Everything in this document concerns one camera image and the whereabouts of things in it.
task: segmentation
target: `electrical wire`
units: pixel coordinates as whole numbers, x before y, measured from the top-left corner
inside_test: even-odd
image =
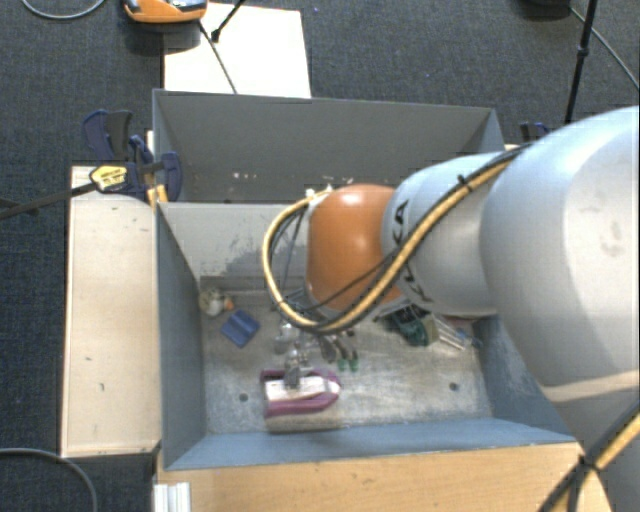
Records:
[[[573,6],[570,6],[569,9],[571,9],[571,12],[573,13],[573,15],[576,18],[578,18],[582,23],[585,23],[586,20],[585,20],[584,16],[582,14],[580,14],[578,11],[576,11],[573,8]],[[635,86],[635,88],[638,89],[638,91],[640,91],[640,84],[638,83],[638,80],[636,79],[636,77],[633,76],[633,73],[631,72],[629,67],[624,63],[624,61],[620,58],[620,56],[615,52],[615,50],[611,47],[609,42],[595,28],[591,27],[591,31],[593,32],[593,35],[596,36],[596,39],[598,41],[600,41],[600,43],[602,43],[602,45],[605,47],[605,49],[609,52],[609,54],[613,57],[613,59],[618,63],[618,65],[622,68],[624,73],[629,77],[629,80],[631,80],[631,82],[633,82],[633,85]]]
[[[279,226],[298,210],[306,208],[311,202],[327,195],[330,191],[326,190],[319,192],[287,207],[274,219],[267,229],[262,246],[262,266],[265,281],[276,307],[292,325],[295,325],[302,330],[313,332],[314,334],[336,334],[352,327],[364,318],[371,308],[374,307],[381,297],[388,291],[388,289],[391,288],[395,278],[402,271],[404,265],[416,251],[427,233],[429,233],[429,231],[431,231],[431,229],[433,229],[449,211],[451,211],[475,188],[487,183],[504,171],[509,163],[511,163],[511,161],[520,155],[520,153],[522,153],[522,151],[527,147],[528,145],[522,145],[514,150],[507,151],[494,158],[489,163],[483,165],[468,178],[463,179],[461,177],[460,183],[445,194],[418,221],[403,243],[398,247],[397,253],[394,255],[391,262],[385,265],[378,277],[375,278],[369,286],[367,286],[366,292],[354,301],[352,305],[339,313],[335,318],[331,318],[327,321],[311,320],[301,315],[291,307],[275,282],[271,271],[269,254],[271,242],[275,233],[278,231]]]
[[[216,43],[211,39],[211,37],[207,33],[207,29],[204,28],[202,21],[198,21],[198,27],[200,28],[200,32],[202,33],[202,35],[205,37],[205,39],[209,43],[209,46],[211,46],[211,49],[213,50],[213,54],[216,56],[216,59],[218,60],[218,64],[220,64],[220,67],[222,68],[222,72],[224,73],[224,76],[227,79],[227,82],[229,82],[229,85],[231,86],[231,90],[233,91],[233,94],[238,94],[238,90],[236,89],[236,86],[233,84],[233,80],[231,80],[231,76],[229,76],[229,72],[227,71],[227,68],[224,65],[224,62],[222,62],[222,58],[218,53],[218,49],[216,48]]]
[[[576,512],[580,492],[640,434],[640,402],[627,409],[549,495],[540,512]]]
[[[5,455],[9,455],[9,456],[34,455],[36,457],[42,457],[45,459],[54,460],[55,462],[58,462],[58,463],[66,464],[69,468],[71,468],[71,470],[74,473],[76,473],[80,478],[82,478],[82,481],[85,483],[87,489],[89,489],[89,493],[91,493],[91,510],[93,512],[98,512],[98,496],[96,493],[96,488],[93,485],[93,482],[91,482],[91,479],[89,478],[89,476],[75,462],[72,462],[69,459],[60,457],[59,455],[53,452],[39,450],[36,448],[0,448],[0,456],[5,456]]]
[[[84,11],[77,12],[75,14],[49,14],[47,12],[43,12],[39,9],[36,9],[33,5],[31,5],[27,0],[21,0],[22,5],[24,5],[29,11],[31,11],[36,16],[40,16],[46,20],[54,20],[54,21],[69,21],[69,20],[77,20],[78,18],[82,18],[88,14],[91,14],[98,7],[100,7],[106,0],[97,0],[95,4],[91,7],[85,9]]]

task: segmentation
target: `black cord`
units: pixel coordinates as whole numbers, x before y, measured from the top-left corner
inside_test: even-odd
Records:
[[[600,455],[616,439],[618,433],[629,424],[638,414],[640,414],[640,401],[634,403],[624,411],[596,441],[591,449],[582,457],[578,463],[569,471],[567,476],[558,484],[549,497],[539,509],[539,512],[550,512],[555,507],[558,500],[569,490],[569,502],[567,512],[576,512],[578,498],[582,485],[590,471],[600,472],[606,468],[598,468],[596,461]]]
[[[46,20],[54,20],[54,21],[69,21],[69,20],[77,20],[78,18],[82,18],[87,14],[91,14],[98,7],[100,7],[106,0],[97,0],[95,4],[91,7],[85,9],[84,11],[77,12],[75,14],[49,14],[47,12],[40,11],[36,9],[33,5],[31,5],[28,0],[21,0],[22,5],[24,5],[29,11],[31,11],[36,16],[40,16]]]
[[[585,23],[586,20],[585,20],[585,18],[584,18],[584,16],[582,14],[580,14],[578,11],[576,11],[571,6],[569,7],[569,9],[571,9],[571,12],[574,14],[574,16],[576,18],[578,18],[582,23]],[[611,47],[609,42],[595,28],[591,27],[591,31],[593,32],[593,35],[596,36],[596,39],[598,41],[600,41],[600,43],[602,43],[602,45],[605,47],[605,49],[609,52],[609,54],[613,57],[613,59],[618,63],[618,65],[622,68],[622,71],[624,71],[624,73],[629,77],[629,80],[631,80],[631,82],[633,83],[635,88],[638,89],[638,91],[640,91],[640,84],[638,83],[638,80],[636,80],[636,77],[633,76],[633,73],[631,72],[629,67],[624,63],[624,61],[620,58],[620,56],[615,52],[615,50]]]
[[[63,192],[57,192],[49,196],[41,197],[40,199],[36,199],[28,203],[16,204],[16,206],[0,212],[0,221],[15,217],[16,215],[20,215],[21,213],[30,213],[32,211],[37,211],[39,208],[42,208],[44,206],[49,206],[51,204],[57,203],[58,201],[64,201],[66,199],[71,199],[73,197],[93,192],[95,189],[95,183],[90,182],[86,183],[85,185],[72,188],[71,190],[64,190]]]
[[[84,470],[78,466],[75,462],[70,461],[69,459],[65,459],[60,457],[59,455],[48,452],[45,450],[39,450],[36,448],[0,448],[0,456],[5,455],[18,455],[18,456],[30,456],[34,455],[36,457],[42,457],[45,459],[54,460],[57,463],[66,464],[71,470],[76,473],[82,481],[85,483],[87,489],[91,493],[91,509],[93,512],[98,512],[98,496],[96,494],[96,488],[91,482],[89,476],[84,472]]]
[[[231,18],[233,18],[235,13],[238,12],[238,9],[240,9],[240,6],[244,2],[245,0],[238,0],[236,5],[233,6],[233,9],[231,9],[231,12],[227,14],[227,17],[223,20],[222,23],[220,23],[220,26],[217,29],[215,29],[213,32],[211,32],[211,40],[214,43],[217,43],[218,41],[220,41],[220,34],[222,34],[222,29],[227,26],[227,23],[231,21]]]
[[[293,257],[293,249],[294,249],[294,246],[296,245],[296,240],[298,239],[298,233],[300,233],[300,225],[302,224],[303,218],[304,218],[304,215],[298,215],[298,222],[296,222],[296,226],[293,230],[293,236],[291,237],[291,240],[289,240],[289,248],[287,251],[287,261],[284,264],[284,271],[283,271],[282,280],[280,284],[280,288],[282,288],[283,290],[285,289],[285,286],[287,284],[287,277],[289,277],[289,265],[291,265],[291,258]]]
[[[233,91],[233,94],[238,94],[238,90],[236,89],[236,86],[233,84],[233,81],[229,76],[229,72],[227,71],[227,68],[224,65],[224,62],[222,62],[222,59],[220,58],[220,54],[218,53],[218,49],[216,48],[216,43],[211,39],[211,37],[209,37],[207,30],[204,28],[204,25],[202,24],[202,21],[198,21],[198,27],[200,28],[200,32],[202,33],[202,35],[205,37],[205,39],[209,43],[209,46],[211,46],[211,49],[213,50],[213,54],[216,56],[216,59],[218,60],[218,64],[220,64],[220,67],[222,68],[222,72],[224,73],[224,76],[227,79],[227,82],[229,82],[229,85],[231,86],[231,90]]]

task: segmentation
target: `gray box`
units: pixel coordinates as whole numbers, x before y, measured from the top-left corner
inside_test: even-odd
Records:
[[[492,110],[158,90],[153,128],[156,153],[178,151],[185,171],[181,200],[161,205],[156,223],[167,469],[572,440],[497,318],[478,324],[484,348],[464,353],[410,347],[364,322],[361,368],[339,374],[344,391],[331,409],[262,418],[259,371],[283,362],[259,260],[278,203],[329,182],[396,185],[432,163],[501,150]],[[304,234],[293,254],[296,283]],[[224,316],[199,311],[199,290],[212,283],[261,322],[243,349],[219,333]]]

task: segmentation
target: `gray carpet floor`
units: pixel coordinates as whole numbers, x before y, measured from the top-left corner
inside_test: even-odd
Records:
[[[71,12],[90,0],[32,0]],[[586,11],[586,0],[574,1]],[[281,0],[248,5],[302,11],[315,97],[493,107],[507,142],[519,123],[562,125],[582,24],[545,17],[522,0]],[[595,27],[637,77],[640,2],[600,2]],[[151,127],[161,37],[108,0],[88,17],[42,20],[19,0],[0,6],[0,197],[14,201],[68,185],[92,159],[80,123],[98,108],[135,113]],[[576,118],[638,103],[638,93],[595,39]],[[0,447],[58,446],[65,298],[66,206],[0,222]],[[100,510],[147,511],[150,456],[80,461]],[[0,510],[88,510],[80,479],[60,464],[0,457]]]

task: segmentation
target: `orange object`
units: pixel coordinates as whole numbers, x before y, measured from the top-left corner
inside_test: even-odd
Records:
[[[124,0],[127,15],[141,23],[182,23],[198,20],[207,12],[206,0]]]
[[[307,291],[318,303],[374,268],[384,255],[380,243],[382,217],[394,189],[381,185],[350,185],[329,194],[313,211],[307,244]],[[331,300],[342,311],[365,289],[369,278]],[[401,292],[395,286],[383,303]]]

